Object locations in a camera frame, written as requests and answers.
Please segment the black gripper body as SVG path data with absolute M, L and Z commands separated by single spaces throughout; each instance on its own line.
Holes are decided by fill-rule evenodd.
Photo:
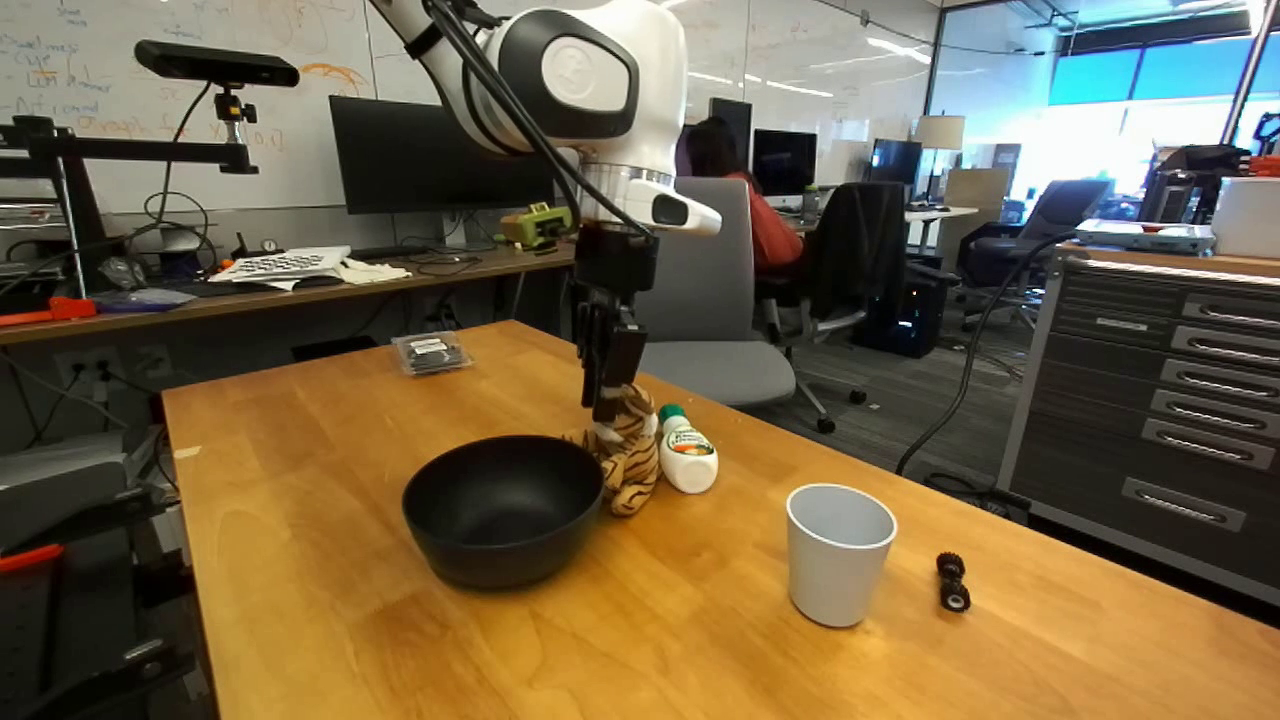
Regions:
M 585 386 L 602 393 L 629 384 L 643 350 L 643 327 L 632 301 L 656 280 L 656 239 L 587 224 L 574 239 L 571 280 L 571 341 L 585 362 Z

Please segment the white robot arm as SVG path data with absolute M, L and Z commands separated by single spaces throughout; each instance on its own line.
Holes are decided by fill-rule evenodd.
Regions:
M 608 424 L 623 413 L 643 357 L 632 301 L 656 280 L 659 239 L 720 232 L 720 212 L 677 187 L 682 22 L 652 0 L 538 5 L 511 14 L 474 0 L 366 5 L 472 143 L 535 157 L 568 191 L 579 403 Z

